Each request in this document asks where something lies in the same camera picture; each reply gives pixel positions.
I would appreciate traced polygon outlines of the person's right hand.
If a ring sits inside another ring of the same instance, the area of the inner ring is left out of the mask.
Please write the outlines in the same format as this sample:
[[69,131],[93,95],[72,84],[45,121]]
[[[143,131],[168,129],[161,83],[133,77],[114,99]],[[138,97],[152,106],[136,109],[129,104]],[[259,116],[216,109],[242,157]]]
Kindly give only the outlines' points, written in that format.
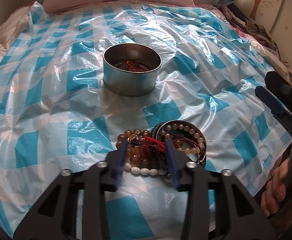
[[289,159],[286,159],[274,169],[271,180],[262,193],[260,207],[266,217],[275,214],[279,210],[279,204],[286,197],[286,186],[284,179],[289,171]]

